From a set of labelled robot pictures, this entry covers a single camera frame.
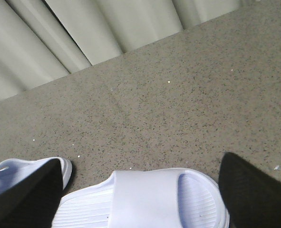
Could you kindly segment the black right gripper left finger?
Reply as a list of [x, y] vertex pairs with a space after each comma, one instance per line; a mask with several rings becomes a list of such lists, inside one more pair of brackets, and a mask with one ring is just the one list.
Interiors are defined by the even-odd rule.
[[63, 191], [60, 161], [52, 159], [0, 194], [0, 228], [50, 228]]

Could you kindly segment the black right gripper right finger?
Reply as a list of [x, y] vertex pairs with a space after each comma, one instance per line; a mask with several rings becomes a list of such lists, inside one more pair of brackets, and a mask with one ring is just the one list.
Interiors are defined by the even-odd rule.
[[233, 152], [222, 158], [219, 189], [237, 228], [281, 228], [281, 182]]

